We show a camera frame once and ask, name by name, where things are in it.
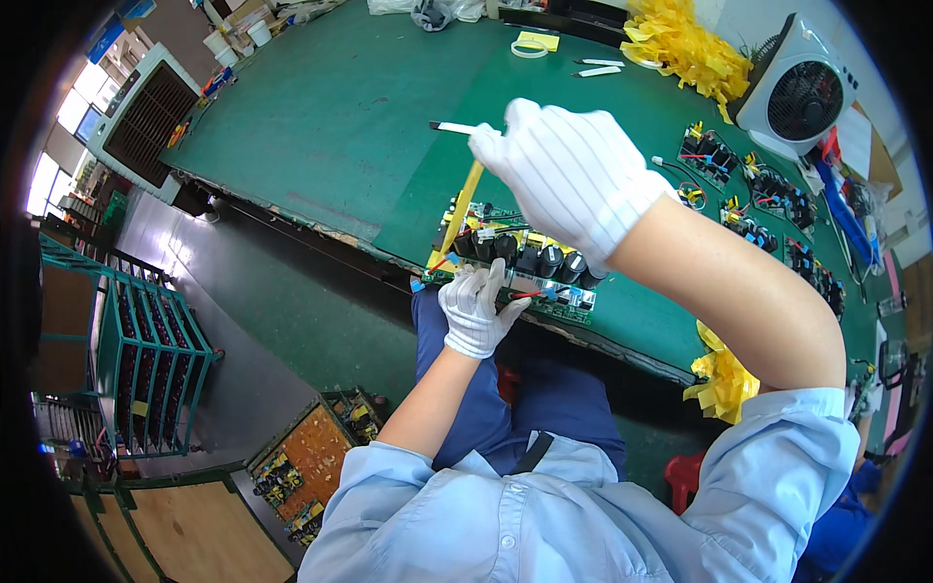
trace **tape roll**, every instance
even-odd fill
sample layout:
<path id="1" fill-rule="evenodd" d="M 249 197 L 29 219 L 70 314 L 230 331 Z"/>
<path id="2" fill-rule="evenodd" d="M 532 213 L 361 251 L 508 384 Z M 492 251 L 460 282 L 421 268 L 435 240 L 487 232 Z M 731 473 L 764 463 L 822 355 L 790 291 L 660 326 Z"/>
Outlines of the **tape roll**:
<path id="1" fill-rule="evenodd" d="M 518 49 L 519 45 L 521 45 L 522 47 L 526 47 L 526 46 L 540 47 L 541 50 L 538 52 L 524 52 Z M 537 59 L 538 57 L 543 57 L 546 54 L 548 54 L 548 48 L 545 47 L 544 43 L 540 41 L 521 38 L 515 41 L 514 43 L 512 43 L 512 54 L 515 55 L 516 57 L 522 57 L 523 59 Z"/>

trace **sticky note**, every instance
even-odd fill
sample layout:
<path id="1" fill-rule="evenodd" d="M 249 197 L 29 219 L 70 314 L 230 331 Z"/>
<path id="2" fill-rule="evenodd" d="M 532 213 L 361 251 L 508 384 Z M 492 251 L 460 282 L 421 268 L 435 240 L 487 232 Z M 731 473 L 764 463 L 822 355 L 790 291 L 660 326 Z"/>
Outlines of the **sticky note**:
<path id="1" fill-rule="evenodd" d="M 557 50 L 557 43 L 561 42 L 561 37 L 554 35 L 543 35 L 541 33 L 529 33 L 528 31 L 521 31 L 519 33 L 519 40 L 536 40 L 545 47 L 548 48 L 548 51 L 554 52 Z M 517 47 L 522 47 L 523 49 L 538 49 L 541 50 L 541 47 L 537 45 L 516 45 Z"/>
<path id="2" fill-rule="evenodd" d="M 145 401 L 133 401 L 131 410 L 133 415 L 146 417 L 146 414 L 149 413 L 149 404 Z"/>

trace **window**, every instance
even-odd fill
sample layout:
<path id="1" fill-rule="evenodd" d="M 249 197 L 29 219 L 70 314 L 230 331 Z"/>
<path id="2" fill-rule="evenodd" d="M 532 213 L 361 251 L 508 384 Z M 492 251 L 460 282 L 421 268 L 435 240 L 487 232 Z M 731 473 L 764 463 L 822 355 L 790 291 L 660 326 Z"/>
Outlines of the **window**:
<path id="1" fill-rule="evenodd" d="M 62 196 L 67 196 L 70 192 L 71 176 L 59 168 L 49 154 L 43 152 L 35 166 L 26 211 L 36 216 L 52 213 L 62 217 L 64 213 L 56 205 Z"/>
<path id="2" fill-rule="evenodd" d="M 88 61 L 64 98 L 56 119 L 81 144 L 87 144 L 94 124 L 106 111 L 118 90 L 117 81 L 110 78 L 99 65 Z"/>

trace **green metal rack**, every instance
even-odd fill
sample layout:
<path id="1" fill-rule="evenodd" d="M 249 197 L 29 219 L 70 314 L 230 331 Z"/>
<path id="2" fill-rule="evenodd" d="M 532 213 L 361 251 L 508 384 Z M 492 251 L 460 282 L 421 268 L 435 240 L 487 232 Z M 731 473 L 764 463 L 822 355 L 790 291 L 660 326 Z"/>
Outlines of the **green metal rack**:
<path id="1" fill-rule="evenodd" d="M 44 260 L 97 274 L 106 287 L 92 386 L 110 443 L 125 446 L 118 457 L 187 454 L 207 369 L 223 351 L 211 349 L 179 292 L 42 237 Z"/>

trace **hand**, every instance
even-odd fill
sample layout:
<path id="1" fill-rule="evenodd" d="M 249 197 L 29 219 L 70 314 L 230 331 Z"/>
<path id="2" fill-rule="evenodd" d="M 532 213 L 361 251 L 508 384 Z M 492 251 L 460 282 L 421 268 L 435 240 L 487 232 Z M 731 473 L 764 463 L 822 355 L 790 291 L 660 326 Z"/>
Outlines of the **hand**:
<path id="1" fill-rule="evenodd" d="M 648 208 L 674 188 L 645 166 L 645 157 L 606 111 L 573 114 L 515 99 L 505 136 L 489 124 L 469 147 L 511 188 L 535 229 L 605 264 Z"/>
<path id="2" fill-rule="evenodd" d="M 471 358 L 488 358 L 506 337 L 531 298 L 511 302 L 495 313 L 495 297 L 506 281 L 506 262 L 493 261 L 491 270 L 473 271 L 466 265 L 453 275 L 453 281 L 438 292 L 440 308 L 447 314 L 450 331 L 444 344 Z"/>

